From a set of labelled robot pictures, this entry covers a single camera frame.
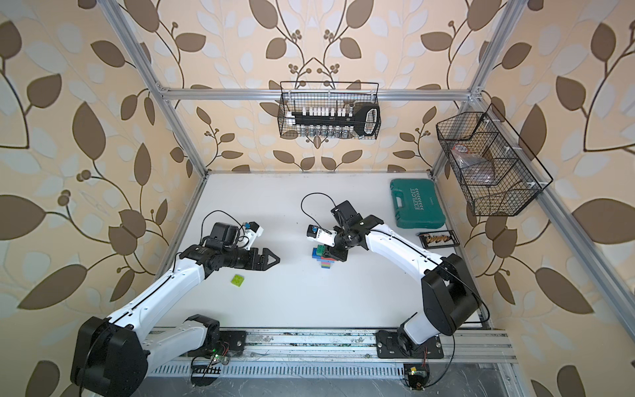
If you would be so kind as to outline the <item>lime green small lego brick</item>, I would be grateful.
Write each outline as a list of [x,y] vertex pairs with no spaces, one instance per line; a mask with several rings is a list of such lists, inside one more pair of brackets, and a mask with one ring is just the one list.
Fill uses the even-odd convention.
[[233,276],[233,278],[231,280],[231,284],[233,286],[236,286],[236,287],[241,287],[241,285],[243,284],[244,280],[245,280],[244,276],[235,275],[235,276]]

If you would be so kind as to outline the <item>green long lego brick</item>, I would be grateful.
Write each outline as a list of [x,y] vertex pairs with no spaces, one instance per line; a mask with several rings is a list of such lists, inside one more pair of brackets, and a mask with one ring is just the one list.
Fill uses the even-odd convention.
[[333,258],[332,253],[329,251],[330,246],[318,245],[316,248],[316,254],[320,257]]

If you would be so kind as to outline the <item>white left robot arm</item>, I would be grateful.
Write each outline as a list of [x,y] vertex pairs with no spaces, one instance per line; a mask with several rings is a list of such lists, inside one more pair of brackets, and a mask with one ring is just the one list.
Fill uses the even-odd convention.
[[178,253],[172,268],[134,300],[103,319],[87,320],[79,329],[71,382],[96,395],[130,396],[148,374],[185,353],[207,357],[212,365],[227,363],[228,353],[241,352],[241,347],[223,338],[216,319],[194,314],[167,332],[152,330],[213,272],[267,271],[279,264],[270,249],[252,246],[262,232],[258,223],[249,223],[247,243],[240,246],[238,227],[215,223],[208,236]]

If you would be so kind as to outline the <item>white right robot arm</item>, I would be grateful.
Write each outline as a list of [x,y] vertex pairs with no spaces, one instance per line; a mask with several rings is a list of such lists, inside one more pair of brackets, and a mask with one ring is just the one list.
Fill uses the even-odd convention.
[[360,246],[391,261],[420,284],[423,307],[398,330],[405,347],[422,345],[439,334],[453,335],[481,307],[481,297],[458,255],[441,256],[417,246],[377,216],[362,217],[349,201],[331,213],[337,222],[335,259],[345,261],[350,249]]

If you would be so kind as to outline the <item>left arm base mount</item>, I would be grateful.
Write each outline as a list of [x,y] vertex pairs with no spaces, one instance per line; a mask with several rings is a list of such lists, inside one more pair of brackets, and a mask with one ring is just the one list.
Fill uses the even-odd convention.
[[241,357],[246,347],[246,336],[246,331],[216,330],[205,336],[201,347],[186,352],[183,357]]

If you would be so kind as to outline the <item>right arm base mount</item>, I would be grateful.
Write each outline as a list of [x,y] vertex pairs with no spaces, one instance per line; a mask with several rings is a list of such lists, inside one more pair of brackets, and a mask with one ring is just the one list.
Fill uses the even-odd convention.
[[442,359],[443,346],[439,337],[416,344],[405,332],[380,330],[375,334],[379,359]]

